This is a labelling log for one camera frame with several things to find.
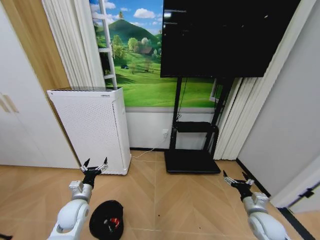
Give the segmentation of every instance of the green hill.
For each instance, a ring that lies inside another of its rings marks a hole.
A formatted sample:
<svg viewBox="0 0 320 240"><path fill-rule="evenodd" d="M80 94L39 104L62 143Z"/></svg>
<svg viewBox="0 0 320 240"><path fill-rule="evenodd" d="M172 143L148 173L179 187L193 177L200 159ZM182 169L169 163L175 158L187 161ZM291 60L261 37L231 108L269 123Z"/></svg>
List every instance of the green hill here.
<svg viewBox="0 0 320 240"><path fill-rule="evenodd" d="M157 39L159 39L160 40L160 42L162 41L162 34L161 33L159 33L159 34L156 34L156 35L154 35Z"/></svg>
<svg viewBox="0 0 320 240"><path fill-rule="evenodd" d="M157 37L152 35L150 32L142 27L131 24L130 22L119 19L111 24L109 24L109 32L111 39L114 35L119 35L123 44L128 44L129 38L136 38L141 41L143 38L151 40L152 46L156 46L159 41Z"/></svg>

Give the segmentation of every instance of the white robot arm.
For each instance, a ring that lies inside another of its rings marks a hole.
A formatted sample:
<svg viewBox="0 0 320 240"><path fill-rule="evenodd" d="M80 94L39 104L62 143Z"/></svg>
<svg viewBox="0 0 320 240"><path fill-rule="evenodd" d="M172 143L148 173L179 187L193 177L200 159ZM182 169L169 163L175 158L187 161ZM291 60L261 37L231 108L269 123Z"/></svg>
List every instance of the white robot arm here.
<svg viewBox="0 0 320 240"><path fill-rule="evenodd" d="M95 178L108 167L107 158L105 158L101 166L88 168L89 160L81 166L81 170L84 173L83 181L78 180L70 183L71 201L59 211L56 224L48 240L79 239L80 232L89 213L89 201L95 185Z"/></svg>
<svg viewBox="0 0 320 240"><path fill-rule="evenodd" d="M250 187L254 183L252 179L243 172L244 180L234 180L228 177L223 171L224 181L230 186L236 188L244 205L244 209L248 215L248 223L259 240L290 240L284 226L273 216L268 214L266 204L269 198L261 192L250 191Z"/></svg>

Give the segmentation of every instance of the white wardrobe door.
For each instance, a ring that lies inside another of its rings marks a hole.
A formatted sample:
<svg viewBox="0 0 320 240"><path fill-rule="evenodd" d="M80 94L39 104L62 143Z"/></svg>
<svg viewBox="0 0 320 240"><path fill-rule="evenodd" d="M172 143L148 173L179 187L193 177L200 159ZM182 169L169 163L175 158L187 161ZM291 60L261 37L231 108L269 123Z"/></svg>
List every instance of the white wardrobe door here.
<svg viewBox="0 0 320 240"><path fill-rule="evenodd" d="M48 167L48 162L0 94L0 165Z"/></svg>
<svg viewBox="0 0 320 240"><path fill-rule="evenodd" d="M0 38L0 92L11 98L18 110L14 114L48 162L48 167L78 168L79 165L40 83L2 4L0 5L0 32L2 33Z"/></svg>

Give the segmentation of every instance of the cabinet handle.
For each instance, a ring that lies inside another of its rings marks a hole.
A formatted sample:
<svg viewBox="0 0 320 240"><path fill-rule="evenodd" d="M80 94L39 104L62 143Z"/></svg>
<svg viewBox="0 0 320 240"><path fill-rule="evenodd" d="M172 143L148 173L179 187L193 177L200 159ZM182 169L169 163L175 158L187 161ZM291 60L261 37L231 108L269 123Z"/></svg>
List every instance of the cabinet handle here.
<svg viewBox="0 0 320 240"><path fill-rule="evenodd" d="M4 101L2 101L1 98L0 98L0 105L6 113L10 113L9 108L7 108L6 104L4 103Z"/></svg>
<svg viewBox="0 0 320 240"><path fill-rule="evenodd" d="M11 100L11 98L8 95L3 95L4 99L15 113L19 113L18 109L16 108L14 102Z"/></svg>

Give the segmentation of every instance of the tv stand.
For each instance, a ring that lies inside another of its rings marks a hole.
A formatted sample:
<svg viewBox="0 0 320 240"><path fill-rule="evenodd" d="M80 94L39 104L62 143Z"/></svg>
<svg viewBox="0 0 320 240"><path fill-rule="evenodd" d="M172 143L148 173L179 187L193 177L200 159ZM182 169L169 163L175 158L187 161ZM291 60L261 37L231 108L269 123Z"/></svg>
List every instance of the tv stand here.
<svg viewBox="0 0 320 240"><path fill-rule="evenodd" d="M233 84L233 78L218 78L217 83L223 84L218 103L214 109L211 122L178 121L178 108L181 92L182 76L176 83L172 128L169 150L164 152L165 167L172 174L218 174L221 172L213 160L219 136L217 121L223 103ZM206 133L206 140L202 150L176 149L177 133Z"/></svg>

